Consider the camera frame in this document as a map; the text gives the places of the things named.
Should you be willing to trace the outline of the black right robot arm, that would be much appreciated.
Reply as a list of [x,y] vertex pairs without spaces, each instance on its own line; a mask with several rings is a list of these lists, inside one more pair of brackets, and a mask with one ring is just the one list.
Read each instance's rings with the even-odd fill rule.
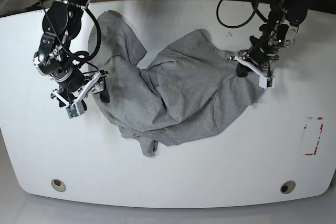
[[[91,0],[54,0],[45,11],[43,35],[38,51],[34,54],[34,66],[43,76],[49,76],[62,88],[68,102],[74,101],[72,93],[88,83],[88,78],[80,71],[84,64],[90,64],[98,54],[102,34],[101,28],[88,5]],[[71,52],[70,44],[81,30],[81,18],[87,13],[97,32],[97,42],[92,53]]]

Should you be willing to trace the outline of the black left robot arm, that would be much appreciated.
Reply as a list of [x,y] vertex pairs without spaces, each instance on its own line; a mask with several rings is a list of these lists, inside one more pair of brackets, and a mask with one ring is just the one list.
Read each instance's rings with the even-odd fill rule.
[[259,27],[260,38],[250,36],[251,47],[243,59],[270,77],[271,61],[279,59],[278,52],[295,42],[299,25],[305,20],[310,0],[270,0],[270,13],[265,24]]

